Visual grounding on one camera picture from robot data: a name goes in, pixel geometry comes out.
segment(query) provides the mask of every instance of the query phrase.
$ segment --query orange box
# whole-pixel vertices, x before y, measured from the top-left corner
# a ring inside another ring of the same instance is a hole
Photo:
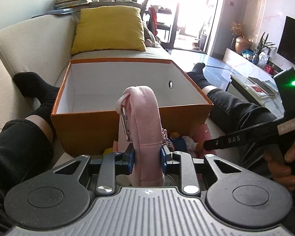
[[[155,93],[163,128],[190,136],[213,104],[171,60],[93,58],[72,60],[52,110],[64,150],[72,155],[102,154],[118,141],[116,103],[130,86]]]

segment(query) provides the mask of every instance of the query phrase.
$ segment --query black pants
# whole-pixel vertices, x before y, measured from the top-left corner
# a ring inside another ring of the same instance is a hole
[[[208,97],[215,105],[210,117],[225,133],[275,119],[269,110],[244,102],[220,89],[212,90]],[[270,176],[262,159],[263,151],[257,147],[257,144],[247,147],[242,165]],[[43,172],[52,156],[50,142],[34,123],[14,120],[5,125],[0,133],[0,232],[12,226],[4,213],[4,195],[14,185]],[[295,233],[295,210],[291,211],[284,225]]]

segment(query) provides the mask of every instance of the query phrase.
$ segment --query sofa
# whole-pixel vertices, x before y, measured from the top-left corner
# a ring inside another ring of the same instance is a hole
[[[76,16],[45,15],[29,19],[0,30],[0,131],[12,119],[24,118],[39,106],[38,100],[24,98],[12,81],[19,72],[36,72],[47,83],[59,87],[71,58],[93,57],[150,57],[171,59],[163,48],[147,47],[139,51],[91,51],[71,56],[70,50],[75,37]],[[223,132],[207,120],[212,137]],[[62,149],[58,139],[54,141],[54,158],[50,166],[71,159]],[[238,163],[238,154],[218,151],[222,158]]]

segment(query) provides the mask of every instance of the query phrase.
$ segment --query television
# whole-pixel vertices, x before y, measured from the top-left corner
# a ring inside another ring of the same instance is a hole
[[[277,53],[295,65],[295,19],[286,17]]]

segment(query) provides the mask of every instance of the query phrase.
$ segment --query gray ribbed panel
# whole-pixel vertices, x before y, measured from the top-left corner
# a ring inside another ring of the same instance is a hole
[[[14,228],[9,236],[284,236],[284,228],[245,232],[215,220],[197,198],[181,196],[176,188],[123,187],[112,197],[99,198],[82,219],[50,232]]]

